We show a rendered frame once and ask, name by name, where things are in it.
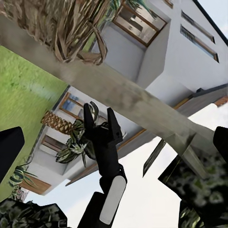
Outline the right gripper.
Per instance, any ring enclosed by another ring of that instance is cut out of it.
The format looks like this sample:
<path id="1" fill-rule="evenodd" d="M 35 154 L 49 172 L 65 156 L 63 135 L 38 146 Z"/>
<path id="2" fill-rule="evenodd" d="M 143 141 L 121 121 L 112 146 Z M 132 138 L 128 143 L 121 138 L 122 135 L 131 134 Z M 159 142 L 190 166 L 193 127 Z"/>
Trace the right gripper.
<path id="1" fill-rule="evenodd" d="M 112 108 L 107 109 L 109 130 L 95 126 L 93 114 L 90 111 L 89 104 L 84 104 L 84 128 L 85 138 L 92 141 L 96 161 L 101 165 L 108 165 L 118 160 L 116 145 L 123 141 L 119 122 Z"/>

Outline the wicker basket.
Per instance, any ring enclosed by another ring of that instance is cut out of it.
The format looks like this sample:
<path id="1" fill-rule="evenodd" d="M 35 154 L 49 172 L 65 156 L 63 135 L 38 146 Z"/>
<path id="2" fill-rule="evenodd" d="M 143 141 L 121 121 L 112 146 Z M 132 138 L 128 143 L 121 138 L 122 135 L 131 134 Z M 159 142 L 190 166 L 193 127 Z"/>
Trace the wicker basket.
<path id="1" fill-rule="evenodd" d="M 0 0 L 0 13 L 52 52 L 58 64 L 65 66 L 76 59 L 99 67 L 108 49 L 97 25 L 111 1 Z M 93 33 L 99 54 L 82 51 Z"/>

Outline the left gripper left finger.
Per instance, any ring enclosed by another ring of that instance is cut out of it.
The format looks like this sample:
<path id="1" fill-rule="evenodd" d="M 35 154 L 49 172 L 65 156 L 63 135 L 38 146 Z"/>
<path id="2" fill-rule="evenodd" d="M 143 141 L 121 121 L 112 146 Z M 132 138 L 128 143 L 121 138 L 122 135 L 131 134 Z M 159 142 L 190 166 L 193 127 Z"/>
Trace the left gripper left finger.
<path id="1" fill-rule="evenodd" d="M 0 184 L 25 144 L 21 127 L 0 132 Z"/>

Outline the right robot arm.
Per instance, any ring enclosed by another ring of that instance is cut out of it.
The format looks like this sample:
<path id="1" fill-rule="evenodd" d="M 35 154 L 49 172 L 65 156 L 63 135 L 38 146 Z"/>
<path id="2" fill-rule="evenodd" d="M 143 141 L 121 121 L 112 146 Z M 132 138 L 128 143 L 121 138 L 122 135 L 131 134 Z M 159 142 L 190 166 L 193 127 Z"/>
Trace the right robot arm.
<path id="1" fill-rule="evenodd" d="M 119 203 L 128 182 L 118 161 L 116 145 L 127 135 L 119 126 L 112 108 L 107 109 L 108 122 L 93 128 L 95 121 L 89 104 L 84 104 L 85 138 L 92 141 L 99 167 L 99 184 L 103 193 L 95 191 L 77 228 L 112 228 Z"/>

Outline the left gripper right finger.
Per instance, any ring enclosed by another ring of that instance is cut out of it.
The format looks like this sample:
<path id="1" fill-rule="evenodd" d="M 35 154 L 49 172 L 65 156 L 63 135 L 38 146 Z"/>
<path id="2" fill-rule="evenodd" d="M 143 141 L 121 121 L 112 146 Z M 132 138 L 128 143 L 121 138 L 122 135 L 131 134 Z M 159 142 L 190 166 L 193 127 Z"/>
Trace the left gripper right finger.
<path id="1" fill-rule="evenodd" d="M 228 128 L 222 126 L 216 128 L 213 144 L 228 165 Z"/>

